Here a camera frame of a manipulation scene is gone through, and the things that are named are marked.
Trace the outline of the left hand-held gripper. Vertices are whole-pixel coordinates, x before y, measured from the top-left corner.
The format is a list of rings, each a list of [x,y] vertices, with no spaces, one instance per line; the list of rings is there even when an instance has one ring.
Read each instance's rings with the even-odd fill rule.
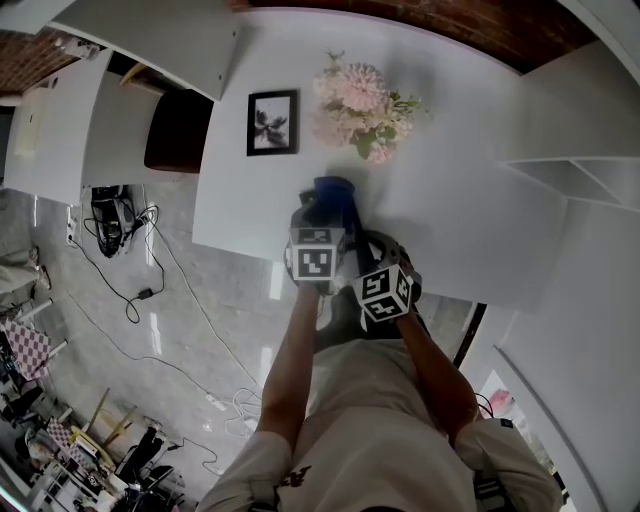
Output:
[[[318,198],[308,199],[291,217],[284,263],[296,284],[310,283],[321,295],[336,295],[347,286],[344,270],[347,226],[321,223]]]

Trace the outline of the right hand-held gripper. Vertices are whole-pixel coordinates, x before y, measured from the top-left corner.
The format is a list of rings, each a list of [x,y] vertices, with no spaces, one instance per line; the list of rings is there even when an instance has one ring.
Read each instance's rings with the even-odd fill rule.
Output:
[[[362,316],[385,322],[406,315],[422,296],[422,276],[397,241],[379,231],[366,231],[364,275],[353,282]]]

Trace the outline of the person's right forearm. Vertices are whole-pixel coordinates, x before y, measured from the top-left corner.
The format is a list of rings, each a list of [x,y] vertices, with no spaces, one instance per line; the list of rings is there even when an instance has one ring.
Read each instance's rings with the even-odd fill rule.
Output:
[[[399,317],[396,325],[416,368],[426,407],[454,445],[460,431],[476,419],[478,404],[475,393],[421,325],[413,310]]]

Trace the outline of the person's left forearm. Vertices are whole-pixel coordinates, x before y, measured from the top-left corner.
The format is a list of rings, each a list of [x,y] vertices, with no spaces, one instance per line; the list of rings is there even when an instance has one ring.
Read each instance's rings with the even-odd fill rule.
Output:
[[[261,398],[257,430],[282,436],[292,448],[306,417],[319,302],[317,288],[303,282]]]

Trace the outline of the white table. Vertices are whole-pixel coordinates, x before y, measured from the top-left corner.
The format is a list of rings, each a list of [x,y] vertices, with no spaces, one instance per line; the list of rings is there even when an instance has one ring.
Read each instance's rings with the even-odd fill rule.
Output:
[[[364,224],[408,249],[427,292],[508,309],[535,304],[565,202],[499,162],[523,105],[516,72],[445,37],[369,16],[264,8],[239,21],[204,148],[196,243],[278,260],[301,191],[339,175],[355,184]],[[421,99],[412,134],[387,164],[315,138],[312,82],[329,52],[376,66],[393,90]],[[249,156],[248,98],[280,90],[299,94],[299,150]]]

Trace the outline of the brown wooden chair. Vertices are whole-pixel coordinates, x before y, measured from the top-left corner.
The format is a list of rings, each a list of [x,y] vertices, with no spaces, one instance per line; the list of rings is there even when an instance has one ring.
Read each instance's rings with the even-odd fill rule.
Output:
[[[141,86],[160,92],[151,120],[143,163],[159,172],[199,174],[214,101],[192,89],[166,89],[140,80],[148,70],[134,64],[121,78],[121,86]]]

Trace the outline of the person's beige shirt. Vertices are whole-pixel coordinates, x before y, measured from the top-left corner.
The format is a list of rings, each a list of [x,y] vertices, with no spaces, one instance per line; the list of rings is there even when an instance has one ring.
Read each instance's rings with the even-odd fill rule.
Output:
[[[549,471],[506,419],[454,441],[439,429],[399,340],[355,340],[314,358],[295,442],[254,433],[197,512],[559,512]]]

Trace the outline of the pink cloth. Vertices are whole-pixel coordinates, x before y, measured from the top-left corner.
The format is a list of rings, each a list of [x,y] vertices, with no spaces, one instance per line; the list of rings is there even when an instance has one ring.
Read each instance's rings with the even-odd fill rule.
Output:
[[[497,389],[490,397],[489,403],[495,417],[512,417],[512,409],[516,405],[515,399],[506,389]]]

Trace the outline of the black bag on floor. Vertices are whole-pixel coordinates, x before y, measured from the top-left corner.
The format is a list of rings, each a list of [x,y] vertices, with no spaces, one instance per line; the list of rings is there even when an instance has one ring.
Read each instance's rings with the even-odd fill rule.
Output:
[[[91,189],[91,211],[101,253],[113,258],[128,250],[136,224],[134,205],[123,185]]]

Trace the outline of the white desk with hutch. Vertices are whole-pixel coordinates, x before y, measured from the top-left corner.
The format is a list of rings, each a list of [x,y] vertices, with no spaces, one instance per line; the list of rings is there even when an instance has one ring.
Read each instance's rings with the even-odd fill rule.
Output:
[[[521,73],[440,34],[340,11],[225,0],[77,0],[55,18],[159,70],[214,103],[200,184],[229,193],[250,172],[294,194],[317,174],[353,179],[364,205],[391,213],[410,201],[470,190],[485,196],[517,177],[571,199],[640,210],[640,83],[602,42]],[[312,134],[315,74],[330,52],[381,69],[423,101],[413,136],[384,165]],[[301,95],[300,151],[249,158],[247,97]]]

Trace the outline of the small white desk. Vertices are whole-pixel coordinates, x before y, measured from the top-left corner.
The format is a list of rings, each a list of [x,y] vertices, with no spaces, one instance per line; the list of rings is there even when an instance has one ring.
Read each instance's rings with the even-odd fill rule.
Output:
[[[77,61],[32,90],[15,110],[4,169],[6,188],[77,205],[85,188],[148,184],[174,174],[143,163],[158,96],[109,71],[112,51]],[[18,156],[14,145],[21,106],[44,97],[35,154]]]

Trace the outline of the white box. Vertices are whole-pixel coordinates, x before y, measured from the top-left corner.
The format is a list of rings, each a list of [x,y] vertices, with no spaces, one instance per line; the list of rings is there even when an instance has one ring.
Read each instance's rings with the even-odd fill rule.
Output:
[[[21,106],[18,132],[14,145],[14,153],[16,155],[27,157],[35,154],[44,103],[42,95],[35,95]]]

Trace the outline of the black equipment pile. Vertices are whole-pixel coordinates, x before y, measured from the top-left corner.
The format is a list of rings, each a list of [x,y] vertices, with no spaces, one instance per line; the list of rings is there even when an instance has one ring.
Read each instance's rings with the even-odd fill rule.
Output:
[[[161,484],[174,472],[170,465],[152,464],[166,441],[160,424],[150,420],[137,445],[129,449],[115,476],[125,484],[109,512],[171,512],[175,501]]]

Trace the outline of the purple checkered cloth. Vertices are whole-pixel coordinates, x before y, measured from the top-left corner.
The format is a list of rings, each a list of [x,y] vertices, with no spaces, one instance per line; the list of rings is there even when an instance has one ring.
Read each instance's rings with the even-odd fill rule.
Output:
[[[9,343],[20,374],[28,381],[48,373],[50,338],[38,331],[7,319],[0,325]]]

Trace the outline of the small checkered cloth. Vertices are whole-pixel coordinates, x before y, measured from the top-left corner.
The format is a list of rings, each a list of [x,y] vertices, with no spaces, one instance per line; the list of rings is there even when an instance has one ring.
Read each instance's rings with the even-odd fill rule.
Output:
[[[74,460],[80,467],[84,469],[91,469],[91,461],[86,457],[86,454],[82,449],[71,440],[72,432],[63,424],[52,417],[49,419],[46,432],[54,440],[54,442],[60,447],[64,454]]]

